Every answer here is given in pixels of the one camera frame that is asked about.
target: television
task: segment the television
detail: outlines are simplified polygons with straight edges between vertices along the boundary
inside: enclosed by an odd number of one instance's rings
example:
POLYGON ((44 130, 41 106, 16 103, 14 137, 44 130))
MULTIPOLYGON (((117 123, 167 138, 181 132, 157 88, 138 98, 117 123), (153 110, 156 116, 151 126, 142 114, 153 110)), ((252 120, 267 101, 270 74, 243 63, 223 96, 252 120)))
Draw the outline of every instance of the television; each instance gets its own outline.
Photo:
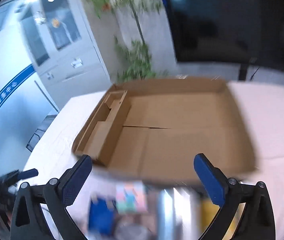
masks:
POLYGON ((282 0, 162 0, 178 62, 232 62, 284 72, 282 0))

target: blue sign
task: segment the blue sign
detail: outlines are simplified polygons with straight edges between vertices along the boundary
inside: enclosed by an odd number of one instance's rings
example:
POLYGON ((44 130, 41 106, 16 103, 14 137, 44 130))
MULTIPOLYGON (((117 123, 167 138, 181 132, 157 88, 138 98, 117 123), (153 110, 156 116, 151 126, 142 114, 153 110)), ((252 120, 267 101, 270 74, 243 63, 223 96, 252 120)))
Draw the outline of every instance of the blue sign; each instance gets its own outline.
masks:
POLYGON ((17 74, 9 83, 6 84, 4 88, 0 91, 0 107, 9 98, 10 95, 33 73, 35 70, 33 65, 27 66, 19 74, 17 74))

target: table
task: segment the table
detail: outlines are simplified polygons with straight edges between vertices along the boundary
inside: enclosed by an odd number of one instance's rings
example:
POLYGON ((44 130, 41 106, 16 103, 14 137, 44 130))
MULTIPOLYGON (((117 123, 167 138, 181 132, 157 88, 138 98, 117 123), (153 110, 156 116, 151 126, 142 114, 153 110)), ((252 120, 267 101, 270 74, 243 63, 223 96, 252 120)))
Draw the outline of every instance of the table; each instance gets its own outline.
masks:
MULTIPOLYGON (((256 151, 256 171, 245 182, 266 183, 272 202, 276 239, 284 239, 284 87, 229 82, 256 151)), ((28 179, 31 184, 45 184, 59 178, 76 163, 71 153, 73 141, 85 121, 104 95, 103 92, 71 98, 61 110, 26 163, 25 170, 36 168, 39 176, 28 179)), ((74 204, 67 208, 78 224, 86 225, 88 198, 91 192, 114 196, 115 185, 100 177, 93 169, 74 204)))

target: cardboard box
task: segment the cardboard box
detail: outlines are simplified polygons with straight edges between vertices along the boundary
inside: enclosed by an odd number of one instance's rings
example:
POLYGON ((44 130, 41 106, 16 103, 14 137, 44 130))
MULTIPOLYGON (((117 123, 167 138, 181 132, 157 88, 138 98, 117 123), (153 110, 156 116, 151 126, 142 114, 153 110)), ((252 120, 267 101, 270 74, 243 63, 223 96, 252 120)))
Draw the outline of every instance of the cardboard box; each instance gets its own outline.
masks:
POLYGON ((254 151, 226 82, 156 79, 113 85, 76 137, 113 174, 155 183, 197 184, 193 158, 204 153, 227 176, 252 171, 254 151))

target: glass pane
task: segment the glass pane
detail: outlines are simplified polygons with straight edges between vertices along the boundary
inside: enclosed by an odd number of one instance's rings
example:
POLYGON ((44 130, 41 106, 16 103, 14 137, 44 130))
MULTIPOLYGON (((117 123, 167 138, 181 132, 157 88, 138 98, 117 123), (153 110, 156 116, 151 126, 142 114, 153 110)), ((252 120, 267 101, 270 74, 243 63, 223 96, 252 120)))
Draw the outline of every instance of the glass pane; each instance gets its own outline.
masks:
POLYGON ((37 65, 40 66, 50 57, 46 52, 38 29, 35 26, 31 9, 26 12, 25 16, 21 20, 21 24, 24 29, 24 34, 29 45, 29 49, 35 58, 37 65))
POLYGON ((46 24, 55 46, 61 49, 81 38, 67 0, 41 0, 46 24))

